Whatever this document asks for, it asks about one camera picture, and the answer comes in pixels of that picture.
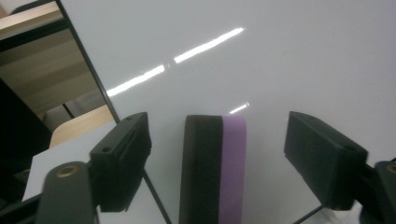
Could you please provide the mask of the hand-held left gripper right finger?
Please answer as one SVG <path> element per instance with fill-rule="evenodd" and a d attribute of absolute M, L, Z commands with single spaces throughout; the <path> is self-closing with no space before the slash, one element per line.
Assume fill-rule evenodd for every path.
<path fill-rule="evenodd" d="M 352 190 L 367 150 L 321 119 L 291 111 L 284 153 L 323 206 L 352 207 Z"/>

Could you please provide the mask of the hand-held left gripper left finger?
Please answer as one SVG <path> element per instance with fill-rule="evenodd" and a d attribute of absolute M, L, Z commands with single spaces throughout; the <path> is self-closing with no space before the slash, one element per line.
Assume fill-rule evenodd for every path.
<path fill-rule="evenodd" d="M 127 210 L 151 151 L 147 112 L 121 120 L 90 152 L 93 198 L 102 212 Z"/>

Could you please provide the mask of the purple and black whiteboard eraser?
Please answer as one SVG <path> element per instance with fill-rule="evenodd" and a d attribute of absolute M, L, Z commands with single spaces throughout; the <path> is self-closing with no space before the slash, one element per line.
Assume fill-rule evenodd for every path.
<path fill-rule="evenodd" d="M 247 124 L 239 116 L 186 117 L 179 224 L 241 224 Z"/>

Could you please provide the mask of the light wooden table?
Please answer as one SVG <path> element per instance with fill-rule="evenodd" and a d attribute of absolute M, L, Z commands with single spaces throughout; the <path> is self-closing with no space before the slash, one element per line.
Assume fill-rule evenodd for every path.
<path fill-rule="evenodd" d="M 108 106 L 100 106 L 93 111 L 63 123 L 56 128 L 52 133 L 49 147 L 56 147 L 66 141 L 114 121 L 115 120 Z"/>

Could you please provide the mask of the white whiteboard with black edge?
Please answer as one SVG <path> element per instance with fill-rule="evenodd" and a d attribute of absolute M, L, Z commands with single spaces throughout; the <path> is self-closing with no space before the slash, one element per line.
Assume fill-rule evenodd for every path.
<path fill-rule="evenodd" d="M 357 224 L 284 156 L 288 116 L 396 158 L 396 0 L 58 0 L 113 114 L 148 113 L 148 176 L 179 219 L 185 119 L 247 122 L 243 224 Z"/>

